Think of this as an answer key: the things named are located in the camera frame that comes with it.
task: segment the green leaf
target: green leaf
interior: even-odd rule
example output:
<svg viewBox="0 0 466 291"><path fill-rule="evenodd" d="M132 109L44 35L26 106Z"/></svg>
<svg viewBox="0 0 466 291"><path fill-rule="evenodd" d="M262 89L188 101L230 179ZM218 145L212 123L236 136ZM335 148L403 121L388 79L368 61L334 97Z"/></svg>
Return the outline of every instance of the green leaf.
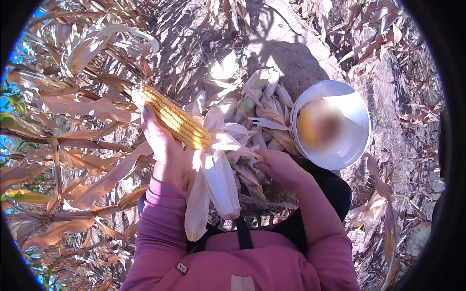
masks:
<svg viewBox="0 0 466 291"><path fill-rule="evenodd" d="M24 108L24 106L21 103L17 102L15 99L13 99L11 96L8 99L8 103L10 103L11 107L13 107L13 109L16 112L24 114L27 113L27 110Z"/></svg>
<svg viewBox="0 0 466 291"><path fill-rule="evenodd" d="M249 164L249 162L251 161L251 159L244 159L244 160L241 160L241 161L238 161L236 163L236 165L239 167L239 166L242 166L242 165L247 165Z"/></svg>
<svg viewBox="0 0 466 291"><path fill-rule="evenodd" d="M48 197L32 192L26 189L8 189L6 190L5 194L0 197L1 202L6 202L7 198L5 195L13 198L18 203L25 203L25 204L39 204L39 205L47 205Z"/></svg>

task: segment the husked corn ear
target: husked corn ear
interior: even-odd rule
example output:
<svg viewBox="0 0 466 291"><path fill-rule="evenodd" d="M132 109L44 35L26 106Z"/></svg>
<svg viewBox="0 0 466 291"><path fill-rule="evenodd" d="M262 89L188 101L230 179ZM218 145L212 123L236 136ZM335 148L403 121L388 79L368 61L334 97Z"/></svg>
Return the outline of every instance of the husked corn ear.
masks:
<svg viewBox="0 0 466 291"><path fill-rule="evenodd" d="M157 121L167 128L174 138L193 149L204 149L210 145L209 132L159 92L142 85L137 94L154 111Z"/></svg>

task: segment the logo patch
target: logo patch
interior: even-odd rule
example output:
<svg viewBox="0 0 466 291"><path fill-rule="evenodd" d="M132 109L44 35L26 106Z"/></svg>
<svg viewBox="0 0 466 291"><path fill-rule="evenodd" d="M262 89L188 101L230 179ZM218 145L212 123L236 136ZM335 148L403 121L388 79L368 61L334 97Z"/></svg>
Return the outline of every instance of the logo patch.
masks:
<svg viewBox="0 0 466 291"><path fill-rule="evenodd" d="M183 275L186 275L186 273L188 272L188 267L186 267L185 265L183 265L181 262L179 262L177 265L176 265L176 269Z"/></svg>

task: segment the person's right hand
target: person's right hand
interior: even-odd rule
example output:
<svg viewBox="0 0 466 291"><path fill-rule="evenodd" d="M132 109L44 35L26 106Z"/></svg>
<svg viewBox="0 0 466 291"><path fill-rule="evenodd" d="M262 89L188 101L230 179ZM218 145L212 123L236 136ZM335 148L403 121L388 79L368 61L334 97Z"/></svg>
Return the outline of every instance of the person's right hand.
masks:
<svg viewBox="0 0 466 291"><path fill-rule="evenodd" d="M264 158L264 162L253 166L283 185L294 186L310 175L285 152L271 149L256 149L255 152Z"/></svg>

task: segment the hand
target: hand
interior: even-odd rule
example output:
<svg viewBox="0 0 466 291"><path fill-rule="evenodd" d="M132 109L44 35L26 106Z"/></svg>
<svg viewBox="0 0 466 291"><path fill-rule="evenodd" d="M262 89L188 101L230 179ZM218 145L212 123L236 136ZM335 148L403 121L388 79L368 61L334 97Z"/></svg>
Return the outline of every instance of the hand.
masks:
<svg viewBox="0 0 466 291"><path fill-rule="evenodd" d="M181 188L181 142L175 140L170 131L157 122L150 108L144 107L141 113L144 135L154 150L154 158L157 161L154 178Z"/></svg>
<svg viewBox="0 0 466 291"><path fill-rule="evenodd" d="M175 140L170 131L160 125L154 112L144 106L141 114L141 123L147 142L154 150L154 158L158 163L173 163L181 160L183 146Z"/></svg>
<svg viewBox="0 0 466 291"><path fill-rule="evenodd" d="M271 149L256 149L255 152L264 158L264 162L253 166L283 185L294 186L310 175L287 153Z"/></svg>

